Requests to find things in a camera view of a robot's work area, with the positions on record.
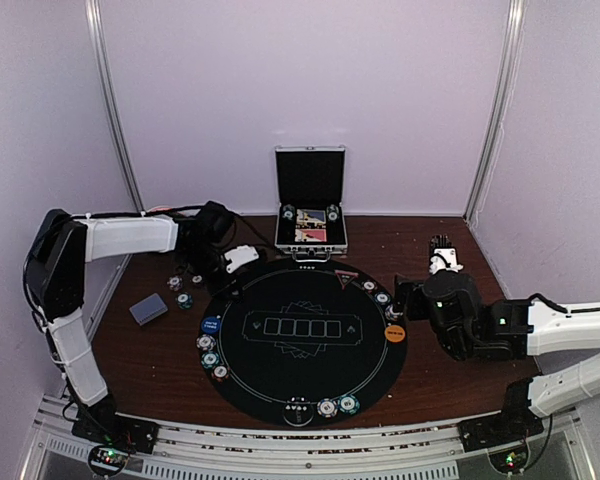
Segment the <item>blue white 10 chip stack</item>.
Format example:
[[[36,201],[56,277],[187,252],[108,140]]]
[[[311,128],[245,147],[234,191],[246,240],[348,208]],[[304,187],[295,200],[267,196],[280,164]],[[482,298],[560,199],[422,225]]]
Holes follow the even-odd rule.
[[[167,280],[167,286],[171,291],[180,291],[183,288],[182,277],[179,275],[170,276]]]

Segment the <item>green blue chip stack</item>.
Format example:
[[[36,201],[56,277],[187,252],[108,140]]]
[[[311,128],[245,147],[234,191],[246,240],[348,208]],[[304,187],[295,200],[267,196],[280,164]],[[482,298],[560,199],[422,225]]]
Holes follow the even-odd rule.
[[[183,292],[176,297],[176,303],[180,309],[188,310],[193,306],[194,301],[189,293]]]

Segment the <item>blue small blind button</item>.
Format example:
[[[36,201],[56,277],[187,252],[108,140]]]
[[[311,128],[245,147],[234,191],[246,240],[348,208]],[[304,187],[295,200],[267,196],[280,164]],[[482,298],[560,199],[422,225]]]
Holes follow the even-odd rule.
[[[221,329],[222,319],[220,316],[209,316],[201,321],[200,329],[204,334],[215,335]]]

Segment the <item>blue white chips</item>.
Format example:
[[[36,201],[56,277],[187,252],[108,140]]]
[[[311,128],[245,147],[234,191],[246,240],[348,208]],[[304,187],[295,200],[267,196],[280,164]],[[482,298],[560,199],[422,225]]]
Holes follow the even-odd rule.
[[[323,418],[333,418],[338,414],[338,403],[334,399],[324,398],[317,402],[316,410]]]
[[[216,346],[216,339],[208,334],[203,334],[196,339],[196,347],[201,352],[212,351]]]
[[[401,318],[402,314],[400,312],[396,312],[393,308],[393,305],[390,304],[385,309],[385,318],[391,322],[397,322]]]

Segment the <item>orange big blind button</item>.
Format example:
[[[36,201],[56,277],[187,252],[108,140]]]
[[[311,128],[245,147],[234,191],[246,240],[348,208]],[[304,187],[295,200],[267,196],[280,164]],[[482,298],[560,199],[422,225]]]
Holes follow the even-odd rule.
[[[401,343],[406,340],[406,330],[398,324],[390,324],[384,330],[384,336],[391,343]]]

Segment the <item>grey blue card deck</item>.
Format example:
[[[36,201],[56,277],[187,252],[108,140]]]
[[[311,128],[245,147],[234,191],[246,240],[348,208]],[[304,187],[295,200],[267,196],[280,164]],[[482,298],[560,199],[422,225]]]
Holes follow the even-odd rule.
[[[167,313],[168,307],[158,293],[153,293],[132,305],[129,312],[137,325],[144,326]]]

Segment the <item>orange chips seat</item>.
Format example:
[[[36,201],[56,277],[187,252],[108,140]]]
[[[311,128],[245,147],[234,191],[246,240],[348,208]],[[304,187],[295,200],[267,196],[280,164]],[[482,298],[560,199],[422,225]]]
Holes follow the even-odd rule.
[[[224,382],[229,375],[230,371],[225,365],[217,365],[211,371],[211,377],[217,382]]]
[[[371,280],[367,280],[362,284],[363,288],[365,291],[372,293],[375,292],[378,288],[378,285],[376,282],[371,281]]]

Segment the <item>red black triangle marker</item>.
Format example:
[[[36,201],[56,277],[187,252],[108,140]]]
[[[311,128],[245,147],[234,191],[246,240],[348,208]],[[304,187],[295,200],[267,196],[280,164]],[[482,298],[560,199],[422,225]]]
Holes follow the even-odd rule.
[[[345,289],[350,283],[359,278],[359,274],[354,271],[336,269],[334,274],[338,279],[342,289]]]

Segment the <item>green chips front seat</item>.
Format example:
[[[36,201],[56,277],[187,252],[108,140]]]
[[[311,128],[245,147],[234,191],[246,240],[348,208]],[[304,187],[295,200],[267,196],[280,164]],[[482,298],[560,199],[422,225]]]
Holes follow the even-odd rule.
[[[342,395],[337,399],[337,407],[342,413],[354,415],[360,409],[360,402],[354,395]]]

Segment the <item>blue white chips front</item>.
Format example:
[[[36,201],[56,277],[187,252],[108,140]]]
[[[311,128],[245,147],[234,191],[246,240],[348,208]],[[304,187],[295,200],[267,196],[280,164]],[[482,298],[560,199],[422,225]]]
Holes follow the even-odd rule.
[[[338,414],[338,403],[334,399],[324,398],[317,402],[316,410],[323,418],[333,418]]]

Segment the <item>clear round dealer button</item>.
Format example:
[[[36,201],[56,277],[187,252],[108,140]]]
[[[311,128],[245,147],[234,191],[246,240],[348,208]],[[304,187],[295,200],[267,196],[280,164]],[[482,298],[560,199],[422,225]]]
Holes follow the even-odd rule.
[[[304,396],[293,396],[283,408],[283,419],[292,427],[305,427],[314,418],[311,402]]]

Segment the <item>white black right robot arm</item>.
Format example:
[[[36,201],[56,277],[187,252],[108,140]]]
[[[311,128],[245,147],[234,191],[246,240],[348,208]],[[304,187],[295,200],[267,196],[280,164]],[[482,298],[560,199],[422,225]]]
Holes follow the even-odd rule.
[[[499,440],[515,440],[531,415],[547,418],[600,394],[600,302],[559,305],[536,293],[483,303],[474,279],[440,270],[421,282],[394,278],[391,313],[429,322],[443,351],[456,361],[509,361],[592,350],[594,356],[556,373],[508,386],[493,419]]]

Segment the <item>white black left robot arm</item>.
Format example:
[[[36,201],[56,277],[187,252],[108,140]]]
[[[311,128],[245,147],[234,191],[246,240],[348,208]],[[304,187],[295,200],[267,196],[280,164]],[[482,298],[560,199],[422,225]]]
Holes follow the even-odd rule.
[[[86,264],[108,257],[177,252],[211,295],[233,288],[236,272],[258,260],[249,245],[218,244],[235,216],[223,205],[72,215],[48,211],[23,266],[23,289],[74,398],[87,407],[109,394],[83,325]]]

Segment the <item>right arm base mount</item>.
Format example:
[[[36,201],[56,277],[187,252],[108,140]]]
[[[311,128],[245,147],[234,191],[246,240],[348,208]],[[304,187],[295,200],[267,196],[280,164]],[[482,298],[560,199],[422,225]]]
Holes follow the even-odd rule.
[[[544,431],[542,419],[530,410],[528,394],[531,381],[531,378],[526,378],[510,384],[499,413],[458,423],[465,452],[522,441]]]

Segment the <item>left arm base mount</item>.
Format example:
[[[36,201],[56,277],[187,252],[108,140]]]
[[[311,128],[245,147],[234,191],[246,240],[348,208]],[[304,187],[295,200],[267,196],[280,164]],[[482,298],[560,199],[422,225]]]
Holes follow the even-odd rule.
[[[118,414],[114,397],[109,392],[88,406],[70,382],[67,382],[67,388],[71,403],[78,408],[76,418],[72,420],[73,436],[130,453],[153,452],[159,432],[156,422]]]

